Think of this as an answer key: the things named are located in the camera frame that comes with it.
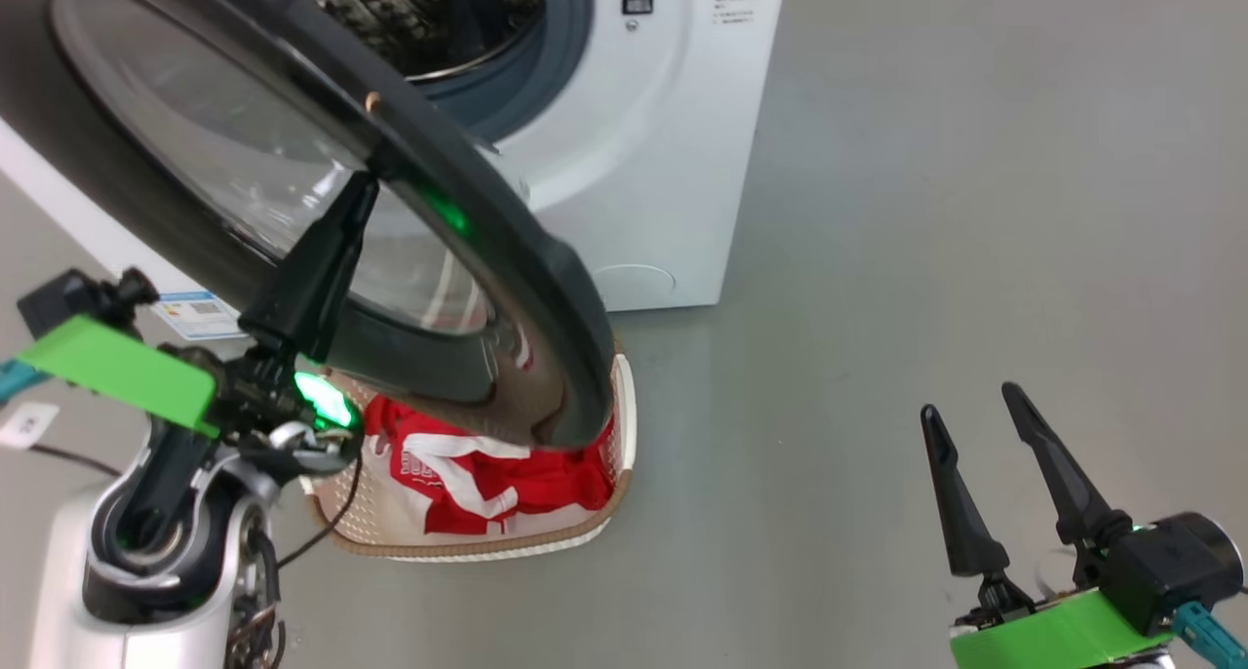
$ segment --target beige laundry basket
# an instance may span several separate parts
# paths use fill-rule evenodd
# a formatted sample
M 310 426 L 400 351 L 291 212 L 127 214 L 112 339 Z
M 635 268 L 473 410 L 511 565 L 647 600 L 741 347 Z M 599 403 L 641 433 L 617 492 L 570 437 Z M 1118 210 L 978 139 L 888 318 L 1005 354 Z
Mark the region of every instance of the beige laundry basket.
M 354 382 L 344 384 L 339 377 L 332 377 L 332 381 L 361 409 L 374 396 Z M 615 354 L 612 383 L 615 388 L 614 424 L 604 456 L 614 477 L 615 492 L 602 510 L 529 515 L 523 527 L 518 525 L 513 533 L 426 534 L 416 529 L 417 525 L 404 512 L 394 488 L 401 484 L 378 481 L 368 466 L 363 466 L 356 499 L 329 537 L 347 552 L 401 562 L 489 562 L 547 554 L 588 543 L 603 532 L 628 494 L 636 453 L 636 397 L 633 372 L 624 353 Z M 354 466 L 328 479 L 305 482 L 312 514 L 322 527 L 328 525 L 346 503 L 353 476 Z

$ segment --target floor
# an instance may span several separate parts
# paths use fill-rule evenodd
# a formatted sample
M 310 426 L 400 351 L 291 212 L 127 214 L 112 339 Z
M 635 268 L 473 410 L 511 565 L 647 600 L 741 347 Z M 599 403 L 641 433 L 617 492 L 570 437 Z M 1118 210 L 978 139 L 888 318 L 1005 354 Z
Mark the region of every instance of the floor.
M 641 439 L 614 523 L 482 565 L 323 545 L 283 575 L 290 665 L 952 667 L 976 583 L 947 574 L 922 403 L 1015 579 L 1066 572 L 1003 379 L 1112 504 L 1248 540 L 1244 1 L 787 0 L 723 303 L 615 317 Z M 5 301 L 89 266 L 0 198 Z M 62 396 L 51 442 L 124 462 L 139 417 Z M 0 647 L 87 481 L 0 453 Z M 288 492 L 278 547 L 312 529 Z

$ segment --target clothes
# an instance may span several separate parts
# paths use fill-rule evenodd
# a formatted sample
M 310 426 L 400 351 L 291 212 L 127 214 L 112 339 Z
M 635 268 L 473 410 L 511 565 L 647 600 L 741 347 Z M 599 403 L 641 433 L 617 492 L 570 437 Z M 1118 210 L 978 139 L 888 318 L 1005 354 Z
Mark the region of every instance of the clothes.
M 431 499 L 426 533 L 484 534 L 515 513 L 607 505 L 614 486 L 603 461 L 613 423 L 580 452 L 544 452 L 472 434 L 384 397 L 364 412 L 389 446 L 391 478 Z

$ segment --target open round door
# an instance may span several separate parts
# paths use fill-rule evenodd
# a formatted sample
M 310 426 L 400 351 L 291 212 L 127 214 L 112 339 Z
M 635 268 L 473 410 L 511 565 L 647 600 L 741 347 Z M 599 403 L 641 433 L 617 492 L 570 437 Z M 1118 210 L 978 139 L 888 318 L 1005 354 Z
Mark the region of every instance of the open round door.
M 356 171 L 381 181 L 327 363 L 509 442 L 588 444 L 589 275 L 464 132 L 313 0 L 0 0 L 0 117 L 233 306 Z

